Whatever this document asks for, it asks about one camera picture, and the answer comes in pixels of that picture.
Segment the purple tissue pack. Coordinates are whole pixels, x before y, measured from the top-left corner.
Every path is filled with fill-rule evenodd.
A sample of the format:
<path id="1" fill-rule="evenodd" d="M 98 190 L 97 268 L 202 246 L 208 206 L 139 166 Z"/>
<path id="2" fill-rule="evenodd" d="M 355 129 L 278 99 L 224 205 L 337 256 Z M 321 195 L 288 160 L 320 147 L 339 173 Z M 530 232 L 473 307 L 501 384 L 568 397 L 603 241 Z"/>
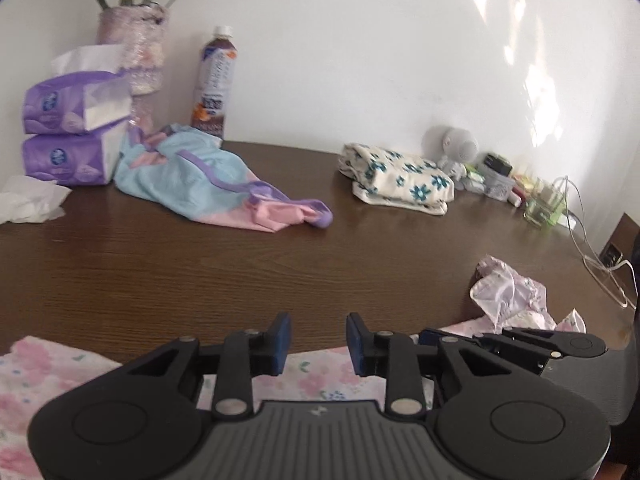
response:
<path id="1" fill-rule="evenodd" d="M 25 93 L 22 118 L 27 134 L 85 134 L 128 118 L 130 78 L 122 69 L 122 44 L 94 44 L 52 61 L 53 77 Z"/>
<path id="2" fill-rule="evenodd" d="M 114 122 L 85 134 L 38 134 L 22 145 L 26 176 L 64 186 L 111 182 L 129 122 Z"/>

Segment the lower purple tissue pack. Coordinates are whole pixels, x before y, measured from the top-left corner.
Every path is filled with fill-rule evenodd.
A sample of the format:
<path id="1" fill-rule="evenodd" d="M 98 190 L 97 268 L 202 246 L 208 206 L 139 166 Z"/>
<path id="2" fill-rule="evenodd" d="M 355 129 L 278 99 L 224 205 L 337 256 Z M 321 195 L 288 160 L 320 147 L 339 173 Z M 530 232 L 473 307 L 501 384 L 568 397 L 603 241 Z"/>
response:
<path id="1" fill-rule="evenodd" d="M 85 134 L 38 134 L 22 145 L 26 176 L 64 186 L 111 182 L 129 122 L 114 122 Z"/>

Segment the white robot figure speaker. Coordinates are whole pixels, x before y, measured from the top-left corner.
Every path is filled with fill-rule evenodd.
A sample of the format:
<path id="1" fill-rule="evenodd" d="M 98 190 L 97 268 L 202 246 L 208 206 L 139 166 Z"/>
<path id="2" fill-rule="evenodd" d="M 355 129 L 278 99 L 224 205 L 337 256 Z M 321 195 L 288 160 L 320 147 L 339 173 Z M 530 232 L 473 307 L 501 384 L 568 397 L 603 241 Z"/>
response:
<path id="1" fill-rule="evenodd" d="M 449 128 L 442 136 L 442 157 L 437 167 L 453 181 L 466 176 L 466 164 L 474 160 L 480 146 L 468 130 Z"/>

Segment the brown wooden chair back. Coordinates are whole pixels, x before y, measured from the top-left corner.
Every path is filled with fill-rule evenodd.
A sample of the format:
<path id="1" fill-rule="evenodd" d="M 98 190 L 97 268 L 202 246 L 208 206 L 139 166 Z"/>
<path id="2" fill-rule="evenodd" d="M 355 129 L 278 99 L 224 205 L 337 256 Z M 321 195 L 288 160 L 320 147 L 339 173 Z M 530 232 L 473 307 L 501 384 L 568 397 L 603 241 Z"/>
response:
<path id="1" fill-rule="evenodd" d="M 623 214 L 600 252 L 600 261 L 612 268 L 624 260 L 632 261 L 639 246 L 639 225 L 629 214 Z"/>

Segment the clear drinking glass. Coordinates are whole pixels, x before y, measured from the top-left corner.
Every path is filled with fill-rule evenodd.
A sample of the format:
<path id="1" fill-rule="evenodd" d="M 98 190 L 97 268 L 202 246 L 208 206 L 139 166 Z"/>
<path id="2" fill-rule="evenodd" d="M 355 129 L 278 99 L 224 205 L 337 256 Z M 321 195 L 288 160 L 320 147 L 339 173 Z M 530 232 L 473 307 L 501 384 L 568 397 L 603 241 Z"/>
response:
<path id="1" fill-rule="evenodd" d="M 563 212 L 565 193 L 562 179 L 552 182 L 538 179 L 526 200 L 524 219 L 537 228 L 555 226 Z"/>

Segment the oolong tea bottle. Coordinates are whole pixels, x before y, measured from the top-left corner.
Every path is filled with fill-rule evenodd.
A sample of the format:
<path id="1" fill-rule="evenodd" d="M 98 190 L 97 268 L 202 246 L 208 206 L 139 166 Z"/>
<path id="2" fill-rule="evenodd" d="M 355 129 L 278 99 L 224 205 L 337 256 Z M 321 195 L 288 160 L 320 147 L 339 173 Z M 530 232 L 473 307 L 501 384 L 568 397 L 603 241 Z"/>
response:
<path id="1" fill-rule="evenodd" d="M 215 28 L 213 38 L 202 49 L 194 89 L 191 126 L 219 139 L 224 137 L 224 122 L 238 58 L 232 36 L 230 26 Z"/>

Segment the blue pink purple garment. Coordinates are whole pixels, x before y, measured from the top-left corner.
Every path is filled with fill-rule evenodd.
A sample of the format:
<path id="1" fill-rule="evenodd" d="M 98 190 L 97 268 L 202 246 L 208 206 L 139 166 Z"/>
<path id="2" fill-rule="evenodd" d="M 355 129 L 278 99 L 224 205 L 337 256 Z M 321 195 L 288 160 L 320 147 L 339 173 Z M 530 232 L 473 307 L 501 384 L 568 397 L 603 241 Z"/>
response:
<path id="1" fill-rule="evenodd" d="M 150 136 L 130 128 L 114 183 L 120 192 L 211 226 L 275 233 L 304 223 L 326 229 L 333 221 L 321 200 L 292 200 L 225 151 L 219 138 L 179 124 Z"/>

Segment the grey printed tin box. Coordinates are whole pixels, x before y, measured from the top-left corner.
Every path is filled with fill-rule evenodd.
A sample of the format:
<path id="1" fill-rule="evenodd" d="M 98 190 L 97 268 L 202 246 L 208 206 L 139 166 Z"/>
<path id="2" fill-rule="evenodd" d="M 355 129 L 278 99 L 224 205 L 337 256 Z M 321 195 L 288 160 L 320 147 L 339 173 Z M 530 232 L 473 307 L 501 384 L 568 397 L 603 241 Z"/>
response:
<path id="1" fill-rule="evenodd" d="M 506 202 L 513 190 L 514 180 L 499 174 L 486 166 L 484 162 L 477 165 L 477 171 L 484 177 L 484 194 L 493 200 L 498 200 L 498 202 Z"/>

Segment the crumpled white tissue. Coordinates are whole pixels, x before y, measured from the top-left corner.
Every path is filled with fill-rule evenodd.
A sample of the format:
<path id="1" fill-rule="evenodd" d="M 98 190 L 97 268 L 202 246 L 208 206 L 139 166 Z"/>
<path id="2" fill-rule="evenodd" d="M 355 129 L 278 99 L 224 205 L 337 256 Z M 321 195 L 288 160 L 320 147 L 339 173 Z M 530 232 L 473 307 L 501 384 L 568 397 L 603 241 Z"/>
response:
<path id="1" fill-rule="evenodd" d="M 62 208 L 72 190 L 55 181 L 10 177 L 1 189 L 0 222 L 42 223 L 64 216 Z"/>

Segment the purple textured vase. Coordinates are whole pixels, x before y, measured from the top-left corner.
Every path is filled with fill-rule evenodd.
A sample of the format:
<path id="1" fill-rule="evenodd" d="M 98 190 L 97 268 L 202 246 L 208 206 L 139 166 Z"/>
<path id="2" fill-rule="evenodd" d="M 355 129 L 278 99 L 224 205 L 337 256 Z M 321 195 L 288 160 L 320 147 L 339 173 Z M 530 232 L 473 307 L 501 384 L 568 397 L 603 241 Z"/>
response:
<path id="1" fill-rule="evenodd" d="M 120 69 L 129 75 L 134 96 L 162 88 L 168 24 L 168 11 L 157 3 L 115 6 L 100 14 L 96 42 L 124 47 Z"/>

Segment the folded cream blue-flower cloth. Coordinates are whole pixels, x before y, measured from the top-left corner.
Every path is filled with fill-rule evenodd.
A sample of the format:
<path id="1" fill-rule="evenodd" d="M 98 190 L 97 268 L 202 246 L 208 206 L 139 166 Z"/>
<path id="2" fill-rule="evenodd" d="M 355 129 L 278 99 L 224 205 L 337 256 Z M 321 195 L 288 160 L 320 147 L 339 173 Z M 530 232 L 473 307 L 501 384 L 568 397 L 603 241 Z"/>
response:
<path id="1" fill-rule="evenodd" d="M 368 205 L 443 216 L 454 200 L 454 181 L 418 155 L 349 143 L 338 156 L 338 171 L 352 180 L 352 194 Z"/>

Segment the pink floral child dress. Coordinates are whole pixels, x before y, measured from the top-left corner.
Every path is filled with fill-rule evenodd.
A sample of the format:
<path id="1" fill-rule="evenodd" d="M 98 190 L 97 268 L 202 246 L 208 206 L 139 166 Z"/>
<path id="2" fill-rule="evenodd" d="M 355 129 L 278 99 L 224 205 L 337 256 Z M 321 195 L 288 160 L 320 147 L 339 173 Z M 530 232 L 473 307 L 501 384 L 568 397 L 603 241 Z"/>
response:
<path id="1" fill-rule="evenodd" d="M 256 402 L 215 417 L 221 344 L 182 337 L 47 402 L 47 479 L 591 479 L 610 430 L 588 400 L 465 341 L 418 347 L 424 416 L 384 398 Z"/>

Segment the upper purple tissue pack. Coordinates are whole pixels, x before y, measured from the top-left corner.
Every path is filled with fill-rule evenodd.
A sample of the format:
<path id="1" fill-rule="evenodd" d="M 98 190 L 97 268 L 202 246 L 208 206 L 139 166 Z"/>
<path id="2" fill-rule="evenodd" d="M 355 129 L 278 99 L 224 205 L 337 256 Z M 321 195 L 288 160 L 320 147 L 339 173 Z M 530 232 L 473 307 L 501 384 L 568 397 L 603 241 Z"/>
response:
<path id="1" fill-rule="evenodd" d="M 128 118 L 130 78 L 122 69 L 122 44 L 94 44 L 52 61 L 53 77 L 25 93 L 22 118 L 27 134 L 85 134 Z"/>

